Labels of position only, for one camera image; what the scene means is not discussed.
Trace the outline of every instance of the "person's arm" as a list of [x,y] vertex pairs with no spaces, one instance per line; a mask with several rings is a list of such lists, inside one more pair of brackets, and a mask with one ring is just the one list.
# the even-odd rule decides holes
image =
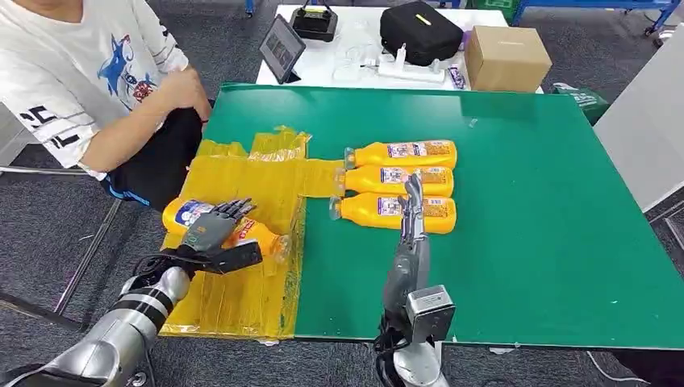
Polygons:
[[192,69],[169,74],[130,115],[99,127],[51,73],[20,60],[0,61],[0,102],[64,168],[115,169],[135,155],[173,109],[193,107],[209,117],[204,89]]
[[189,61],[185,53],[178,47],[176,39],[145,0],[128,0],[133,14],[138,21],[140,34],[152,54],[157,68],[162,73],[185,70]]
[[104,127],[91,140],[81,163],[98,172],[109,172],[133,157],[152,137],[171,110],[193,107],[202,121],[209,119],[204,89],[197,72],[170,73],[159,89],[127,117]]

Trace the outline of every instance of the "orange juice bottle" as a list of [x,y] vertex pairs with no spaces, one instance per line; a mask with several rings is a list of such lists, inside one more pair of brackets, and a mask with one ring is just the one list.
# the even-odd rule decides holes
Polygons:
[[[199,200],[176,198],[164,209],[161,221],[171,234],[184,235],[202,214],[210,212],[213,208],[213,204]],[[265,224],[250,218],[240,220],[235,231],[228,237],[223,246],[229,248],[247,239],[256,239],[261,254],[264,255],[265,263],[268,259],[282,262],[290,253],[290,237],[288,235],[276,235]],[[266,271],[274,274],[274,270],[274,266],[269,266]]]
[[431,165],[453,169],[456,158],[456,145],[445,139],[412,143],[372,143],[365,148],[344,150],[346,169],[362,165]]
[[[451,198],[424,198],[425,231],[448,234],[456,226],[456,203]],[[402,207],[396,196],[359,193],[352,198],[330,199],[330,216],[345,218],[366,227],[402,228]]]
[[340,190],[358,193],[406,194],[404,182],[412,173],[420,173],[423,193],[427,196],[450,197],[453,193],[453,173],[445,167],[381,167],[366,165],[345,171],[340,169],[337,181]]

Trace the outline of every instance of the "green table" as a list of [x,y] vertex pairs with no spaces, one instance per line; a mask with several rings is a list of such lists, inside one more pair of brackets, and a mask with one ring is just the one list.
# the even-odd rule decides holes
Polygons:
[[[432,236],[431,285],[458,343],[684,348],[684,281],[601,143],[563,95],[225,85],[205,137],[246,148],[285,124],[309,156],[452,139],[456,230]],[[295,335],[372,339],[398,231],[307,201]]]

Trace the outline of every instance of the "black case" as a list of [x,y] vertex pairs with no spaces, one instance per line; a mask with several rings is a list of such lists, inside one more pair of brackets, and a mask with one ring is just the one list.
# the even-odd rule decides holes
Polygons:
[[456,54],[463,31],[425,2],[409,2],[382,12],[382,47],[397,55],[406,44],[407,61],[427,66]]

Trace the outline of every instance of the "cable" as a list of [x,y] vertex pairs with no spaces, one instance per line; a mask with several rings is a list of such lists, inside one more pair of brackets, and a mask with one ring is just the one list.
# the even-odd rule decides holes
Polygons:
[[393,329],[385,330],[383,327],[381,327],[380,335],[373,341],[373,349],[379,355],[384,355],[386,353],[396,352],[411,345],[408,340],[404,340],[403,343],[399,343],[402,339],[403,335],[401,332],[395,331]]
[[149,354],[147,344],[145,344],[145,359],[148,361],[148,368],[149,368],[149,372],[150,372],[150,383],[152,384],[152,387],[156,387],[156,381],[154,380],[154,367],[152,366],[152,358]]
[[385,378],[383,367],[384,361],[382,360],[381,355],[375,356],[375,373],[377,374],[377,378],[380,379],[382,387],[394,387],[390,384],[390,381]]
[[146,256],[140,257],[140,260],[138,260],[138,263],[136,264],[136,266],[133,267],[133,274],[132,275],[133,276],[138,275],[138,270],[140,269],[140,266],[142,266],[142,264],[145,261],[149,261],[149,260],[152,260],[154,258],[157,258],[157,259],[159,259],[159,258],[170,258],[172,260],[180,260],[183,262],[188,262],[190,264],[209,264],[210,263],[209,260],[194,260],[192,258],[187,258],[184,256],[177,256],[175,254],[167,254],[165,252],[156,252],[153,254],[147,254]]
[[594,363],[594,366],[598,371],[603,374],[606,378],[612,380],[612,381],[638,381],[639,383],[645,383],[647,385],[650,385],[651,383],[645,381],[644,379],[640,379],[639,377],[612,377],[608,375],[605,371],[601,369],[599,366],[599,363],[596,362],[596,359],[594,359],[594,355],[591,354],[591,352],[586,351],[586,354],[589,355],[589,358],[591,359],[591,362]]

